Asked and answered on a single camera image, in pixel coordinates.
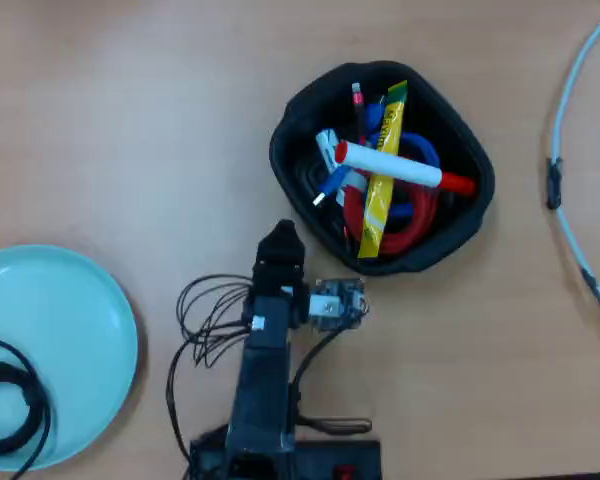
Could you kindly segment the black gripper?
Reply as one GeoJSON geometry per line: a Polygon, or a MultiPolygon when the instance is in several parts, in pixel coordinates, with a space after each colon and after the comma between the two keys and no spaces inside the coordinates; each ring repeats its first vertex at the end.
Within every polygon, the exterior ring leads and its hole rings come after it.
{"type": "Polygon", "coordinates": [[[243,302],[242,324],[250,330],[270,325],[298,329],[308,322],[309,286],[304,282],[305,245],[290,219],[279,221],[258,243],[251,286],[243,302]],[[289,278],[275,279],[281,265],[289,278]]]}

